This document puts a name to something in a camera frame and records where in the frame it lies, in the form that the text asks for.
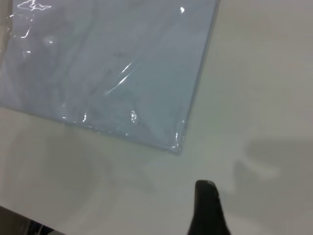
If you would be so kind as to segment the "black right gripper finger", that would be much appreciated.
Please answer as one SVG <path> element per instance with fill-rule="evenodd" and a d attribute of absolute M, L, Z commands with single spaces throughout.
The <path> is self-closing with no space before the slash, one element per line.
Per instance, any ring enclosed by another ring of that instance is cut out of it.
<path fill-rule="evenodd" d="M 196 181 L 194 213 L 188 234 L 231 234 L 225 220 L 218 189 L 212 181 Z"/>

